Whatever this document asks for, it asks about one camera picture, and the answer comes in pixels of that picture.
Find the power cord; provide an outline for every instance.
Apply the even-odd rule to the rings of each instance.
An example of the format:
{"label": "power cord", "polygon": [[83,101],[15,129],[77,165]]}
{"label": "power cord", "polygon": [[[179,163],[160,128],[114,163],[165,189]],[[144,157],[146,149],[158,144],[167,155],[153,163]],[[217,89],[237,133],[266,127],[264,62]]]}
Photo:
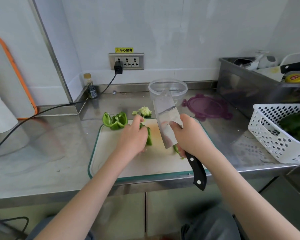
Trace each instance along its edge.
{"label": "power cord", "polygon": [[0,222],[9,222],[9,221],[14,221],[14,220],[19,220],[19,219],[25,219],[26,220],[26,223],[21,231],[20,234],[23,234],[29,224],[29,218],[26,217],[26,216],[19,216],[19,217],[14,217],[14,218],[8,218],[8,219],[3,219],[3,220],[0,220]]}
{"label": "power cord", "polygon": [[[123,65],[122,65],[122,61],[116,61],[115,62],[115,65],[114,65],[114,72],[115,72],[115,75],[114,77],[112,78],[111,82],[108,84],[108,86],[100,93],[100,94],[103,94],[107,89],[108,87],[111,85],[111,83],[113,82],[113,80],[115,79],[116,75],[117,74],[122,74],[123,72]],[[8,139],[8,137],[17,129],[20,127],[20,125],[24,124],[25,122],[27,122],[28,120],[31,120],[33,119],[34,117],[40,115],[40,114],[43,114],[49,110],[52,110],[52,109],[56,109],[56,108],[60,108],[60,107],[66,107],[66,106],[70,106],[70,105],[74,105],[74,104],[80,104],[80,103],[85,103],[85,101],[80,101],[80,102],[75,102],[75,103],[69,103],[69,104],[62,104],[62,105],[58,105],[58,106],[55,106],[55,107],[52,107],[52,108],[49,108],[49,109],[46,109],[44,111],[41,111],[40,113],[37,113],[35,115],[32,115],[31,117],[25,119],[24,121],[20,122],[19,124],[16,125],[16,127],[14,127],[6,137],[4,137],[4,139],[0,142],[0,146]]]}

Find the warning sticker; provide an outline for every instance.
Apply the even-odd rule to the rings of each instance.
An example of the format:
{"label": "warning sticker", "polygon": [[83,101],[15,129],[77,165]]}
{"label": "warning sticker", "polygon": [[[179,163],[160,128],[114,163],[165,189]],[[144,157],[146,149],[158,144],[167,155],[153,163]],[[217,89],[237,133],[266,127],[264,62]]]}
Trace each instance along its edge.
{"label": "warning sticker", "polygon": [[131,47],[122,47],[122,48],[115,48],[116,53],[133,53],[133,48]]}

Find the purple lid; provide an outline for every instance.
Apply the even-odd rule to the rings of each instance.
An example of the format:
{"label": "purple lid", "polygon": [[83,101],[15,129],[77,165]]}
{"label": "purple lid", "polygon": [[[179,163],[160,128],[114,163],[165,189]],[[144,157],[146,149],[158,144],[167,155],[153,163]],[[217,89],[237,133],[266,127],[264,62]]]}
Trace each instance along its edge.
{"label": "purple lid", "polygon": [[222,99],[214,99],[203,94],[196,94],[195,97],[186,99],[182,102],[183,107],[195,114],[195,117],[200,121],[205,121],[206,118],[224,118],[232,119],[232,113],[228,112],[228,105]]}

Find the cleaver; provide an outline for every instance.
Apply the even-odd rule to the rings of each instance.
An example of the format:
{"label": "cleaver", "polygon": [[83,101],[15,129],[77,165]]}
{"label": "cleaver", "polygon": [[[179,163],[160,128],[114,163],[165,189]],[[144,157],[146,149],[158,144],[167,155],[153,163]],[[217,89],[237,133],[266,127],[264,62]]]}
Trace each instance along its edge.
{"label": "cleaver", "polygon": [[[162,93],[153,100],[153,105],[163,144],[165,148],[168,149],[178,143],[169,122],[174,121],[179,124],[181,128],[183,127],[179,111],[176,108],[169,89],[164,89]],[[193,184],[203,191],[207,185],[207,175],[204,167],[195,156],[188,152],[185,152],[185,155],[193,170]]]}

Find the forearm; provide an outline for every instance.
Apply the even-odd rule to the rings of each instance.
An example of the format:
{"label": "forearm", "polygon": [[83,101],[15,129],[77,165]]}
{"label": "forearm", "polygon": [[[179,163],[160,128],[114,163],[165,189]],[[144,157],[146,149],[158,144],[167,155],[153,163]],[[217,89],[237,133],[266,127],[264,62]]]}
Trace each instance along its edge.
{"label": "forearm", "polygon": [[206,167],[251,240],[300,239],[300,232],[236,171],[222,153],[211,149],[204,161],[208,162]]}
{"label": "forearm", "polygon": [[114,182],[127,165],[127,155],[114,151],[97,174],[40,232],[35,240],[84,239]]}

